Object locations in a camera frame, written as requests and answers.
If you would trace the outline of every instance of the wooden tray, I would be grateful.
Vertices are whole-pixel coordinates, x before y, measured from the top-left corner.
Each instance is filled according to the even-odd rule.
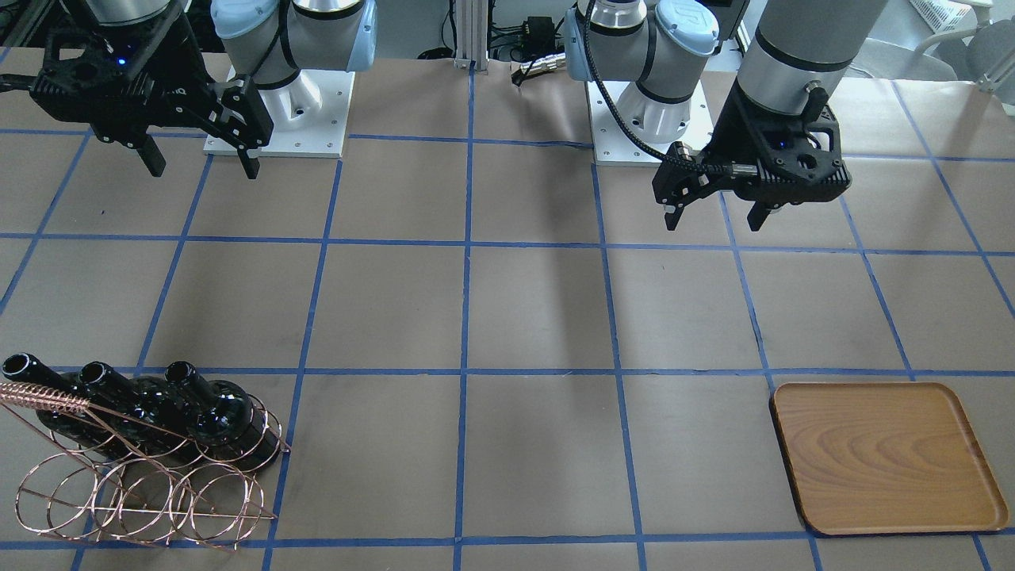
[[[939,383],[789,383],[772,417],[797,505],[829,536],[998,530],[1008,506]]]

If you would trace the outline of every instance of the blue tape grid line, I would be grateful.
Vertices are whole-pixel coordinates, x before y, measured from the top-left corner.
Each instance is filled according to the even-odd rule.
[[[466,145],[465,167],[465,254],[462,264],[462,348],[459,372],[458,448],[455,452],[455,546],[452,571],[462,571],[462,537],[465,536],[465,450],[468,418],[469,375],[469,290],[472,273],[472,179],[474,166],[476,122],[476,67],[469,66],[469,138]]]
[[[864,260],[864,267],[867,268],[867,275],[871,279],[871,287],[874,288],[874,295],[878,297],[878,304],[881,305],[881,311],[885,314],[885,319],[888,322],[888,329],[891,330],[891,337],[895,341],[895,348],[898,350],[898,355],[902,358],[902,366],[905,367],[906,376],[909,377],[910,381],[916,381],[917,377],[912,374],[912,366],[909,363],[909,358],[905,355],[905,348],[902,347],[902,338],[898,335],[898,329],[895,328],[895,320],[891,316],[891,311],[888,310],[888,301],[885,300],[884,292],[881,291],[881,284],[878,283],[878,278],[874,275],[874,266],[871,264],[870,258],[867,256],[867,251],[864,249],[864,241],[860,237],[860,230],[857,229],[857,223],[853,220],[853,214],[850,212],[850,207],[845,203],[845,198],[839,196],[838,203],[842,206],[842,213],[845,214],[845,220],[850,224],[850,230],[853,232],[853,238],[857,241],[857,247],[860,249],[860,257]]]
[[[979,534],[972,534],[972,545],[976,548],[976,555],[979,556],[979,563],[984,566],[984,571],[993,571],[991,562],[987,559],[987,552],[984,550],[984,543],[979,541]]]
[[[948,184],[948,180],[945,177],[944,170],[941,169],[941,163],[934,155],[934,151],[931,149],[931,145],[928,144],[927,138],[924,133],[920,130],[920,125],[917,124],[917,120],[912,116],[912,112],[909,106],[905,103],[905,98],[902,96],[902,92],[898,88],[898,83],[896,81],[891,82],[892,91],[895,92],[895,98],[898,99],[899,104],[902,106],[902,112],[905,114],[906,120],[912,127],[913,132],[917,133],[917,138],[920,139],[920,144],[923,145],[924,151],[927,156],[931,159],[931,164],[934,165],[934,170],[938,174],[938,179],[945,188],[945,192],[948,193],[948,199],[951,200],[952,206],[955,207],[955,212],[958,213],[958,217],[962,220],[962,225],[965,226],[965,230],[969,233],[969,237],[972,239],[972,244],[976,247],[976,251],[980,254],[980,258],[984,260],[984,265],[987,266],[987,271],[990,272],[991,278],[994,279],[994,284],[998,289],[998,293],[1001,294],[1001,299],[1004,300],[1005,305],[1008,306],[1008,313],[1015,318],[1015,307],[1012,306],[1012,301],[1008,297],[1007,292],[1005,292],[1004,285],[1002,285],[1001,280],[998,278],[997,272],[994,271],[994,266],[991,265],[990,258],[984,252],[984,247],[979,243],[979,239],[976,237],[976,233],[972,230],[972,224],[969,223],[969,219],[965,216],[965,212],[962,211],[962,207],[958,203],[958,199],[955,197],[955,193],[952,191],[951,185]],[[979,538],[975,534],[972,536],[972,543],[976,547],[976,553],[979,554],[980,563],[984,566],[984,571],[992,571],[991,563],[987,559],[987,554],[984,552],[984,547],[979,542]]]
[[[55,371],[73,372],[80,366],[51,366]],[[114,364],[116,369],[131,370],[130,365]],[[165,371],[164,367],[141,367],[139,374],[158,374]],[[307,375],[323,377],[343,376],[453,376],[457,377],[462,369],[329,369],[307,367],[201,367],[201,371],[219,375]],[[468,368],[468,375],[483,376],[604,376],[613,375],[616,369],[482,369]],[[760,377],[765,369],[620,369],[624,376],[661,375],[668,377]],[[772,375],[826,375],[826,376],[859,376],[859,377],[906,377],[911,373],[917,377],[963,377],[963,378],[1001,378],[1015,377],[1015,371],[975,371],[958,369],[849,369],[797,367],[767,370]]]
[[[100,239],[114,241],[177,241],[180,235],[165,233],[73,233],[73,232],[27,232],[0,231],[0,238],[32,238],[40,239]],[[465,239],[412,239],[412,238],[377,238],[377,237],[308,237],[295,235],[186,235],[185,241],[219,241],[249,243],[343,243],[351,245],[420,245],[432,247],[560,247],[577,249],[595,249],[603,244],[595,241],[498,241],[498,240],[465,240]],[[607,242],[610,249],[673,249],[673,251],[704,251],[732,252],[733,245],[724,243],[641,243],[641,242]],[[878,254],[886,256],[958,256],[958,257],[996,257],[1013,258],[1015,252],[1006,251],[969,251],[969,249],[902,249],[886,247],[827,247],[816,245],[737,245],[741,252],[783,252],[811,254]]]
[[[28,260],[31,259],[31,255],[36,252],[36,246],[39,245],[39,240],[42,238],[43,231],[46,229],[46,224],[50,223],[50,218],[53,217],[53,212],[57,208],[57,203],[60,201],[60,197],[63,196],[64,191],[67,190],[67,184],[70,183],[70,179],[74,173],[74,168],[77,167],[77,163],[81,160],[81,155],[84,154],[84,147],[88,145],[88,138],[90,136],[90,133],[86,133],[81,138],[81,144],[78,145],[77,152],[74,153],[74,158],[71,159],[70,165],[67,167],[67,172],[60,182],[60,186],[57,188],[56,194],[53,195],[53,200],[50,201],[50,205],[46,209],[46,214],[43,215],[42,221],[39,222],[39,228],[36,229],[36,232],[31,236],[31,241],[28,243],[28,248],[25,249],[24,256],[21,257],[21,263],[18,264],[17,270],[14,272],[14,276],[11,277],[10,283],[7,284],[7,290],[4,292],[3,298],[0,298],[0,315],[3,314],[5,309],[7,309],[7,304],[10,302],[10,298],[14,295],[17,283],[21,280],[21,276],[24,275],[24,268],[28,266]]]
[[[194,198],[191,200],[190,209],[187,211],[187,218],[184,220],[183,229],[180,230],[180,235],[177,237],[177,248],[173,253],[173,261],[170,263],[170,269],[165,273],[162,291],[158,294],[158,302],[155,303],[155,311],[151,315],[151,323],[148,325],[148,332],[144,337],[144,344],[141,346],[141,352],[138,355],[135,369],[144,367],[144,362],[148,358],[148,351],[151,350],[151,342],[155,337],[155,329],[158,327],[158,319],[162,316],[162,308],[165,307],[165,298],[168,297],[173,277],[177,274],[177,267],[180,265],[184,245],[187,244],[187,235],[190,233],[191,224],[194,222],[194,215],[197,213],[197,206],[201,202],[201,194],[204,192],[204,186],[208,182],[208,172],[211,171],[211,163],[214,158],[214,156],[209,154],[204,161],[204,168],[201,170],[201,177],[198,180],[197,190],[194,191]]]
[[[730,209],[726,205],[726,196],[722,192],[719,194],[719,205],[723,210],[723,220],[726,222],[726,233],[730,237],[730,244],[733,247],[733,261],[737,265],[737,274],[740,276],[740,287],[744,291],[744,301],[747,303],[747,314],[751,319],[751,329],[754,331],[754,343],[758,348],[758,359],[761,361],[761,368],[764,372],[765,381],[768,382],[768,392],[775,392],[775,381],[772,379],[771,368],[768,365],[768,355],[764,351],[764,337],[761,335],[761,326],[758,324],[757,311],[754,309],[754,298],[751,296],[750,284],[747,282],[747,273],[744,271],[744,262],[740,257],[740,247],[737,246],[737,235],[733,231],[733,222],[730,220]]]
[[[599,188],[599,169],[592,163],[592,190],[596,203],[596,223],[599,231],[600,255],[603,263],[603,282],[606,288],[606,314],[610,324],[610,348],[613,352],[613,376],[617,384],[617,410],[620,415],[620,435],[624,448],[624,466],[627,470],[627,489],[631,502],[631,519],[634,524],[635,547],[639,571],[648,571],[649,560],[645,552],[645,530],[641,527],[641,502],[637,495],[637,478],[634,474],[634,453],[631,448],[630,424],[627,418],[627,399],[624,375],[620,361],[620,341],[617,337],[617,316],[613,304],[613,280],[610,277],[610,256],[606,246],[606,223],[603,215],[603,197]]]
[[[342,180],[342,161],[335,164],[335,177],[331,188],[331,198],[328,201],[328,216],[325,218],[324,236],[331,234],[332,220],[335,217],[335,206],[338,203],[339,186]],[[302,395],[303,379],[307,376],[307,359],[311,350],[311,337],[314,334],[314,320],[317,317],[317,304],[321,295],[321,281],[324,278],[325,263],[328,258],[328,241],[322,239],[321,253],[318,256],[317,273],[314,276],[314,290],[311,292],[310,309],[307,311],[307,326],[303,330],[303,343],[299,350],[299,367],[296,371],[296,382],[292,387],[292,402],[289,406],[289,422],[285,431],[285,441],[291,446],[296,435],[296,419],[299,416],[299,400]],[[275,487],[275,501],[272,512],[278,516],[271,521],[268,527],[268,543],[264,549],[264,559],[261,569],[269,571],[271,560],[274,555],[275,537],[278,533],[278,522],[282,516],[282,499],[285,496],[285,484],[289,476],[289,463],[291,454],[283,454],[281,466],[278,471],[278,485]]]
[[[919,536],[887,536],[887,537],[922,537]],[[997,532],[960,532],[932,533],[933,537],[969,537],[979,542],[984,536],[1015,536],[1015,528],[1008,527]],[[865,538],[880,538],[886,536],[863,536]],[[464,538],[294,538],[275,540],[270,545],[273,549],[299,548],[448,548],[456,544],[462,546],[542,546],[542,545],[583,545],[583,544],[634,544],[641,541],[646,544],[703,544],[730,542],[801,542],[810,543],[815,536],[808,531],[742,531],[727,533],[648,533],[635,536],[632,533],[617,533],[609,536],[469,536]],[[247,540],[240,544],[246,549],[267,549],[267,540]],[[174,541],[172,549],[206,549],[200,545]],[[80,549],[77,545],[63,541],[37,540],[30,542],[0,542],[2,551],[71,551]],[[144,550],[151,549],[126,542],[101,541],[84,548],[91,550]]]

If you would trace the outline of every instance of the wine bottle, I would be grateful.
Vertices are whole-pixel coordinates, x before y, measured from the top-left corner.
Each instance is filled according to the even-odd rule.
[[[80,378],[89,396],[106,399],[112,404],[112,410],[130,419],[116,417],[110,422],[142,451],[157,456],[161,461],[170,454],[184,463],[191,463],[199,457],[196,447],[185,437],[183,417],[164,381],[156,377],[129,381],[98,361],[85,365]]]
[[[242,472],[260,471],[275,460],[278,437],[267,430],[264,415],[240,386],[209,382],[185,361],[170,365],[165,380],[186,404],[191,437],[208,448],[210,457]]]
[[[27,353],[8,357],[3,362],[3,376],[14,382],[42,385],[66,392],[71,397],[86,397],[77,373],[61,375]],[[93,449],[111,460],[125,458],[130,454],[123,442],[112,438],[113,435],[109,431],[96,426],[86,415],[37,411],[36,416],[44,427],[73,440],[82,448]]]

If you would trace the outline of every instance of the blue tape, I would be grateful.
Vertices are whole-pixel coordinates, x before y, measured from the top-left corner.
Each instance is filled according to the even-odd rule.
[[[610,278],[610,256],[606,246],[606,223],[603,216],[603,199],[599,187],[599,170],[593,162],[592,168],[592,190],[596,202],[596,224],[599,231],[599,247],[603,264],[603,283],[606,289],[606,314],[610,325],[610,348],[613,352],[613,375],[617,384],[617,411],[620,415],[620,434],[623,439],[624,467],[627,471],[627,492],[631,502],[631,519],[634,525],[634,536],[637,549],[638,569],[647,571],[649,568],[648,558],[645,552],[645,542],[641,540],[644,530],[641,528],[641,503],[637,495],[637,478],[634,474],[634,453],[631,450],[631,439],[629,424],[627,421],[627,399],[624,392],[624,377],[621,373],[620,362],[620,342],[617,338],[617,317],[616,308],[613,304],[613,283]]]
[[[469,123],[465,167],[465,259],[462,269],[462,368],[459,378],[458,447],[455,453],[455,546],[452,570],[462,571],[462,542],[465,534],[465,438],[468,414],[469,374],[469,291],[472,274],[472,190],[476,135],[476,64],[469,66]]]
[[[7,304],[10,302],[11,297],[13,297],[14,290],[17,289],[17,284],[21,280],[21,276],[24,275],[24,269],[28,266],[28,260],[31,259],[31,255],[36,252],[36,245],[39,244],[43,231],[46,229],[46,224],[50,223],[50,218],[53,217],[53,212],[57,208],[57,203],[60,202],[60,198],[63,196],[64,191],[67,190],[67,184],[70,183],[70,179],[74,174],[74,169],[77,168],[77,164],[80,162],[81,156],[84,154],[84,147],[88,145],[88,139],[90,137],[90,133],[85,133],[84,137],[81,139],[81,144],[77,147],[77,152],[74,153],[74,158],[71,159],[70,166],[67,167],[67,172],[64,173],[64,177],[60,182],[60,186],[57,188],[56,194],[53,195],[53,200],[50,201],[50,205],[46,209],[46,213],[43,215],[42,221],[39,222],[39,228],[36,229],[36,233],[32,235],[31,241],[28,243],[28,247],[24,252],[24,256],[21,257],[21,263],[18,264],[17,270],[14,271],[14,275],[7,284],[7,290],[4,292],[3,298],[0,298],[0,315],[3,315],[4,310],[7,309]]]
[[[838,203],[842,206],[842,213],[845,214],[845,221],[850,224],[850,230],[853,232],[853,238],[857,241],[857,247],[860,248],[860,257],[864,260],[864,267],[867,268],[867,275],[871,279],[871,287],[874,288],[874,295],[878,298],[878,304],[881,306],[881,311],[885,315],[885,319],[888,322],[888,329],[891,330],[891,337],[895,340],[895,349],[898,351],[899,357],[902,359],[902,366],[905,367],[906,376],[909,377],[910,381],[916,381],[917,377],[912,374],[912,366],[909,364],[909,358],[905,355],[905,348],[902,347],[902,338],[898,335],[898,329],[895,328],[895,320],[891,316],[891,311],[888,309],[888,301],[885,300],[884,292],[881,291],[881,284],[878,283],[878,278],[874,275],[874,266],[871,265],[870,258],[867,257],[867,252],[864,249],[864,241],[860,237],[860,230],[857,229],[857,223],[853,219],[853,214],[850,212],[850,207],[845,203],[845,199],[841,196],[838,197]]]
[[[965,212],[963,212],[962,207],[959,206],[958,199],[955,197],[955,193],[952,192],[951,185],[948,183],[944,171],[941,169],[941,163],[938,161],[938,158],[934,156],[934,152],[931,150],[931,145],[927,143],[927,138],[924,137],[924,133],[920,130],[920,126],[917,125],[917,120],[912,117],[912,113],[909,111],[909,106],[905,103],[905,99],[902,97],[901,91],[898,90],[898,84],[894,80],[891,82],[891,87],[892,90],[895,91],[895,98],[897,98],[899,104],[902,105],[902,111],[905,113],[906,120],[909,121],[909,125],[917,133],[917,138],[920,139],[920,144],[924,146],[924,150],[927,152],[927,155],[930,156],[931,162],[934,164],[934,170],[941,180],[941,184],[945,187],[945,192],[948,193],[948,199],[951,200],[952,206],[955,207],[955,211],[958,213],[959,219],[962,220],[962,225],[965,226],[965,230],[969,233],[969,237],[972,239],[972,244],[975,245],[976,251],[980,254],[980,257],[984,260],[984,265],[987,266],[987,271],[991,274],[991,278],[994,279],[995,287],[997,287],[998,293],[1001,294],[1001,299],[1005,302],[1005,305],[1008,306],[1008,313],[1015,318],[1015,306],[1012,305],[1012,300],[1008,297],[1008,293],[1005,291],[1005,287],[1001,283],[1001,279],[998,278],[997,272],[994,271],[994,266],[991,264],[991,260],[984,252],[984,246],[980,245],[979,238],[976,237],[976,233],[972,230],[972,224],[969,223],[969,219],[965,216]]]
[[[979,556],[979,564],[984,566],[984,571],[993,571],[991,562],[987,559],[987,552],[984,550],[984,544],[979,541],[979,536],[976,533],[972,534],[972,545],[976,548],[976,555]]]
[[[307,310],[307,326],[303,329],[303,343],[299,349],[299,365],[296,373],[296,382],[292,387],[292,401],[289,405],[289,422],[285,430],[285,441],[291,446],[295,440],[296,420],[299,417],[299,400],[302,396],[303,378],[307,376],[307,359],[311,349],[311,338],[314,335],[314,320],[317,316],[317,304],[321,295],[321,281],[324,278],[325,264],[328,259],[328,241],[326,238],[331,233],[332,220],[335,217],[335,205],[338,203],[339,186],[342,179],[342,161],[335,164],[335,176],[331,188],[331,198],[328,202],[328,214],[325,218],[324,234],[321,240],[321,253],[318,256],[317,272],[314,275],[314,289],[311,292],[310,308]],[[272,512],[278,516],[271,520],[268,527],[268,543],[264,549],[264,559],[261,562],[263,571],[270,571],[271,561],[274,555],[275,537],[278,533],[278,522],[282,515],[282,501],[285,497],[285,485],[289,476],[290,454],[282,455],[282,462],[278,471],[278,484],[275,486],[275,501],[272,505]]]
[[[818,542],[813,537],[807,538],[807,544],[811,548],[811,559],[814,561],[814,571],[824,571],[821,564],[821,554],[818,553]]]
[[[758,348],[758,358],[761,360],[761,368],[764,370],[764,378],[768,383],[768,392],[775,392],[775,381],[772,379],[771,370],[768,366],[768,356],[764,351],[764,338],[761,337],[761,327],[758,325],[757,312],[754,310],[754,298],[751,296],[750,284],[747,282],[747,273],[744,271],[744,262],[740,259],[740,247],[737,246],[737,235],[733,231],[733,222],[730,221],[730,209],[726,205],[726,196],[719,193],[719,205],[723,210],[723,219],[726,221],[726,233],[730,237],[730,245],[733,247],[733,261],[737,265],[737,273],[740,275],[740,287],[744,291],[744,301],[747,302],[747,314],[751,319],[751,329],[754,331],[754,342]]]
[[[173,277],[177,274],[177,267],[180,265],[180,258],[183,256],[184,245],[187,244],[187,233],[194,222],[194,214],[197,212],[198,203],[201,201],[201,194],[204,192],[204,185],[208,182],[208,172],[211,171],[211,163],[214,156],[208,155],[204,161],[204,169],[201,171],[201,179],[197,183],[194,191],[194,198],[191,200],[190,209],[187,211],[187,218],[184,220],[184,227],[178,236],[177,248],[173,254],[173,261],[170,263],[170,270],[165,273],[165,281],[162,283],[162,291],[158,294],[158,301],[155,303],[155,311],[151,315],[148,324],[148,332],[144,337],[144,344],[141,346],[141,353],[137,358],[137,367],[144,367],[144,361],[148,358],[148,351],[151,349],[151,342],[155,338],[155,329],[158,327],[158,319],[162,316],[162,309],[165,307],[165,298],[170,295],[170,288],[173,285]]]

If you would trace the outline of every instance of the black cable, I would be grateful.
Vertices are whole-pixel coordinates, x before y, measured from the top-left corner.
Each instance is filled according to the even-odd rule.
[[[455,0],[448,0],[448,18],[451,19],[451,42],[456,52],[458,53],[458,25],[455,24]]]
[[[289,9],[288,0],[282,0],[281,2],[279,2],[277,9],[279,10],[278,27],[275,28],[275,34],[271,38],[271,43],[268,44],[268,49],[265,50],[263,54],[261,54],[261,59],[258,60],[257,64],[254,65],[254,68],[248,74],[251,78],[251,81],[254,80],[254,76],[257,75],[257,72],[261,71],[261,67],[264,66],[264,62],[268,61],[268,56],[270,56],[271,53],[275,50],[275,46],[278,44],[278,41],[282,39],[282,31],[283,28],[285,27],[285,17],[282,16],[282,13],[283,10],[286,13],[288,12]]]
[[[572,8],[578,7],[578,2],[574,2],[574,5],[571,6],[571,7]],[[556,27],[553,28],[553,38],[554,39],[557,39],[557,32],[560,31],[560,26],[563,25],[565,19],[567,19],[567,13],[566,12],[564,13],[563,17],[560,18],[560,21],[557,22]],[[515,85],[521,87],[522,83],[524,83],[525,80],[529,78],[529,72],[532,71],[532,66],[536,65],[536,61],[539,58],[536,58],[536,59],[532,60],[532,63],[529,64],[529,67],[525,68],[525,71],[522,72],[522,75],[520,75],[517,79],[512,79],[512,83],[514,83]]]
[[[445,18],[441,20],[441,45],[444,46],[445,48],[448,48],[449,50],[451,49],[451,46],[448,45],[448,41],[445,40],[444,38],[444,28],[448,25],[448,18],[450,17],[451,17],[451,10],[448,10],[445,13]]]
[[[637,135],[635,135],[634,132],[627,127],[623,118],[620,117],[620,111],[617,110],[616,103],[613,102],[613,97],[611,97],[610,93],[606,90],[606,84],[603,83],[603,79],[599,76],[599,70],[596,69],[596,62],[593,61],[592,58],[592,48],[589,46],[589,31],[592,29],[592,8],[595,5],[596,0],[589,0],[589,5],[585,10],[585,24],[582,26],[582,43],[585,45],[585,59],[589,63],[589,72],[592,74],[592,79],[596,82],[596,86],[599,87],[599,92],[603,95],[603,101],[606,102],[606,106],[610,110],[610,115],[613,116],[613,120],[617,122],[617,126],[620,127],[620,131],[632,143],[634,143],[634,146],[638,147],[650,156],[665,162],[673,162],[681,168],[693,170],[702,174],[730,174],[732,172],[732,167],[729,164],[698,164],[693,160],[687,160],[686,158],[679,158],[677,156],[660,152],[639,139]]]

